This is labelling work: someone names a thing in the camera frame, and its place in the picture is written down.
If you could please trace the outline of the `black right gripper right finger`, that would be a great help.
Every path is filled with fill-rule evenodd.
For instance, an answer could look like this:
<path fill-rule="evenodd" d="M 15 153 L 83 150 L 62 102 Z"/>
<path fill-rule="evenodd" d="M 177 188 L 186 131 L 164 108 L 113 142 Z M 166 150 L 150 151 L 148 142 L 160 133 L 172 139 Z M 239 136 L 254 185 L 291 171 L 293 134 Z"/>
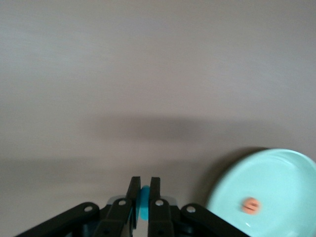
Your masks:
<path fill-rule="evenodd" d="M 171 205 L 160 195 L 158 177 L 151 178 L 148 212 L 149 237 L 247 237 L 199 204 Z"/>

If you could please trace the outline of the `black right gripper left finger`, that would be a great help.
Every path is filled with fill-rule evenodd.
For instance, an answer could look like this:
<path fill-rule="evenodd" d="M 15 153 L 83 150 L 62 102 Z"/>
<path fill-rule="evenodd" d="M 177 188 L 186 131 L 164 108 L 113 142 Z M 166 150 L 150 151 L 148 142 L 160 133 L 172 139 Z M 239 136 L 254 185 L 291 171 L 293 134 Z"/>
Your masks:
<path fill-rule="evenodd" d="M 131 237 L 137 226 L 140 191 L 140 177 L 132 177 L 126 195 L 111 198 L 104 208 L 84 202 L 18 236 Z"/>

